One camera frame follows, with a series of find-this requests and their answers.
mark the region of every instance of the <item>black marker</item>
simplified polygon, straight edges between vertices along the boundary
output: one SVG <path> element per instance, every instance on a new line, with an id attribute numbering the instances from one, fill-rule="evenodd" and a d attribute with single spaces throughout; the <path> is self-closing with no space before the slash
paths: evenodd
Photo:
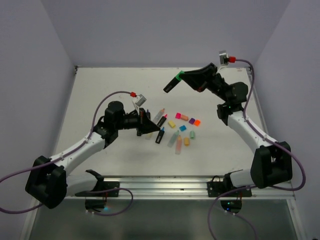
<path id="1" fill-rule="evenodd" d="M 165 121 L 167 120 L 167 116 L 168 114 L 160 118 L 159 122 L 156 124 L 159 128 L 161 128 L 161 126 L 165 123 Z"/>
<path id="2" fill-rule="evenodd" d="M 164 136 L 165 134 L 165 127 L 163 127 L 159 133 L 158 133 L 158 136 L 156 136 L 156 139 L 155 139 L 155 143 L 156 144 L 160 144 L 161 140 L 162 140 L 162 137 Z"/>

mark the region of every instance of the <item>yellow block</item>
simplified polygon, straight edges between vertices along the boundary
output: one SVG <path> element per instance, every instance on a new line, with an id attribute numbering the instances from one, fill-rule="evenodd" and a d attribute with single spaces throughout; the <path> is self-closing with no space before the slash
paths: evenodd
<path id="1" fill-rule="evenodd" d="M 184 141 L 184 145 L 185 145 L 185 146 L 189 146 L 189 145 L 190 145 L 190 139 L 189 139 L 188 137 L 185 137 L 185 138 L 183 139 L 183 141 Z"/>
<path id="2" fill-rule="evenodd" d="M 172 129 L 176 127 L 176 124 L 173 121 L 168 121 L 168 124 Z"/>

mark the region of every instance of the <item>eraser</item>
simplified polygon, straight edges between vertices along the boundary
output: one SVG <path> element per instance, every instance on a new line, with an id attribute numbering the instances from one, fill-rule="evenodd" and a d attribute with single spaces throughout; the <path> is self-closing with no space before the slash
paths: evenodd
<path id="1" fill-rule="evenodd" d="M 185 130 L 187 130 L 187 127 L 185 125 L 182 125 L 181 127 L 179 127 L 180 131 L 183 132 Z"/>
<path id="2" fill-rule="evenodd" d="M 184 142 L 184 145 L 185 145 L 185 146 L 189 146 L 189 145 L 190 145 L 190 139 L 189 139 L 188 137 L 185 137 L 185 138 L 183 139 L 183 142 Z"/>
<path id="3" fill-rule="evenodd" d="M 196 121 L 196 120 L 192 117 L 192 118 L 190 118 L 189 123 L 190 123 L 190 124 L 194 124 L 195 121 Z"/>
<path id="4" fill-rule="evenodd" d="M 176 124 L 173 121 L 168 121 L 168 124 L 172 129 L 176 126 Z"/>
<path id="5" fill-rule="evenodd" d="M 200 120 L 195 120 L 194 125 L 196 125 L 197 127 L 200 125 L 201 121 Z"/>
<path id="6" fill-rule="evenodd" d="M 191 132 L 190 132 L 190 138 L 191 138 L 191 139 L 195 139 L 195 138 L 196 138 L 196 134 L 195 134 L 194 131 L 191 131 Z"/>
<path id="7" fill-rule="evenodd" d="M 181 114 L 180 119 L 185 120 L 185 121 L 188 121 L 189 117 L 186 116 L 186 115 Z"/>

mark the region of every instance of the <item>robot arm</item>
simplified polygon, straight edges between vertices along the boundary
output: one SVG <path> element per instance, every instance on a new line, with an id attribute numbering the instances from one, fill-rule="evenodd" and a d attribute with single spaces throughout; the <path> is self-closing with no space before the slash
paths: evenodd
<path id="1" fill-rule="evenodd" d="M 220 63 L 225 65 L 227 62 L 228 55 L 221 53 Z M 210 63 L 201 69 L 181 71 L 163 90 L 166 93 L 170 92 L 181 80 L 199 93 L 208 89 L 221 98 L 224 103 L 217 106 L 218 118 L 239 134 L 254 153 L 250 169 L 225 174 L 223 179 L 224 192 L 253 185 L 262 189 L 291 180 L 291 156 L 268 143 L 266 138 L 273 142 L 277 141 L 250 121 L 263 136 L 261 137 L 249 126 L 248 121 L 250 118 L 244 118 L 242 103 L 247 101 L 248 94 L 248 86 L 245 83 L 226 83 L 225 79 L 218 73 L 218 68 L 213 63 Z M 291 150 L 286 142 L 278 144 L 289 151 Z"/>
<path id="2" fill-rule="evenodd" d="M 25 186 L 26 192 L 52 209 L 66 196 L 105 190 L 104 178 L 95 171 L 87 170 L 84 175 L 74 176 L 70 173 L 90 156 L 109 146 L 118 137 L 118 131 L 123 129 L 136 129 L 137 136 L 160 130 L 143 108 L 126 113 L 121 102 L 110 102 L 104 116 L 81 141 L 50 158 L 40 156 L 34 161 L 33 166 L 36 167 L 60 159 L 32 170 Z"/>

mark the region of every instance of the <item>purple block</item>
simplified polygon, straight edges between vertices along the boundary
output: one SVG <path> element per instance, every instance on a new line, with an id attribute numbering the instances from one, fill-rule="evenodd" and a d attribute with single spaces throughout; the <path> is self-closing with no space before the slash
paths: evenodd
<path id="1" fill-rule="evenodd" d="M 194 118 L 190 118 L 189 123 L 190 123 L 190 124 L 194 124 L 195 121 L 196 121 L 196 120 L 195 120 Z"/>

